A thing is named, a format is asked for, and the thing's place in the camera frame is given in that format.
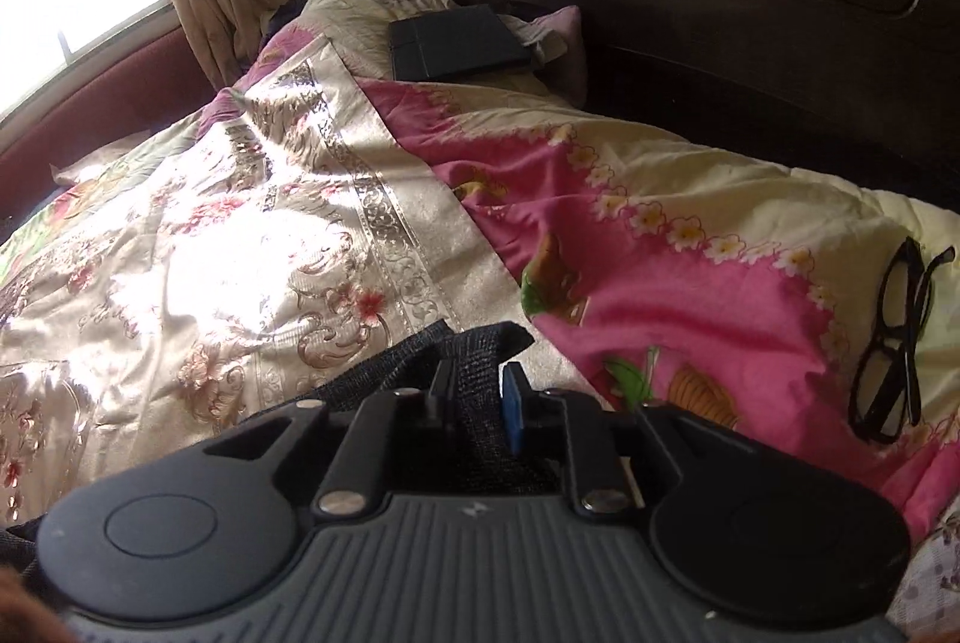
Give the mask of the black eyeglasses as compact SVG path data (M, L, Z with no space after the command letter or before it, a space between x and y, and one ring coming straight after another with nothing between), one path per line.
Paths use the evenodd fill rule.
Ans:
M890 446L923 412L916 352L934 301L934 276L957 258L947 246L926 262L907 237L887 264L877 297L871 337L854 370L848 425L862 441Z

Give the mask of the pink floral blanket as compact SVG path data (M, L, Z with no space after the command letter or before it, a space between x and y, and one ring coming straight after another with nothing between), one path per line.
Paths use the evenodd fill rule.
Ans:
M528 80L392 75L389 17L345 61L398 144L446 184L519 283L540 333L601 393L652 393L877 490L923 539L958 494L957 216L832 175L586 115ZM856 436L877 318L900 319L918 244L932 311L921 415Z

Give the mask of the floral bed cover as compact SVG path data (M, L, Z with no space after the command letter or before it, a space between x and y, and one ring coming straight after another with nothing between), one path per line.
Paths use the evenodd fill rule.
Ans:
M521 290L364 84L449 0L309 0L247 76L2 248L2 521Z

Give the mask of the maroon padded headboard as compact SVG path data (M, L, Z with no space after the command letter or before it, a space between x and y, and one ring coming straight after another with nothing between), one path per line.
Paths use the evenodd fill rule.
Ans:
M213 85L179 30L110 66L2 150L3 237L52 198L55 168L130 134L158 133L213 95Z

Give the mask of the black folded wallet case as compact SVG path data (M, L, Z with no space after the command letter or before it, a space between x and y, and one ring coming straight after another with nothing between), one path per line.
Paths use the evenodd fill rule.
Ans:
M489 5L398 20L387 38L392 72L404 82L448 82L530 62L530 51Z

